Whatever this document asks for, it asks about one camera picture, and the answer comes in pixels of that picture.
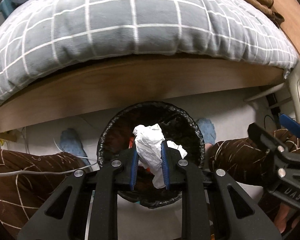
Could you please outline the person's right hand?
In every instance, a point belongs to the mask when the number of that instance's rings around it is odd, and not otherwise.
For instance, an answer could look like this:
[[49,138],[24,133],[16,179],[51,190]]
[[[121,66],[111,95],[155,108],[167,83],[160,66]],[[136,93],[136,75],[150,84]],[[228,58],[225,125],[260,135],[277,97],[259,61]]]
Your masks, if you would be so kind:
[[274,225],[280,233],[283,233],[287,228],[287,223],[293,217],[293,211],[290,206],[281,203],[277,215],[274,218]]

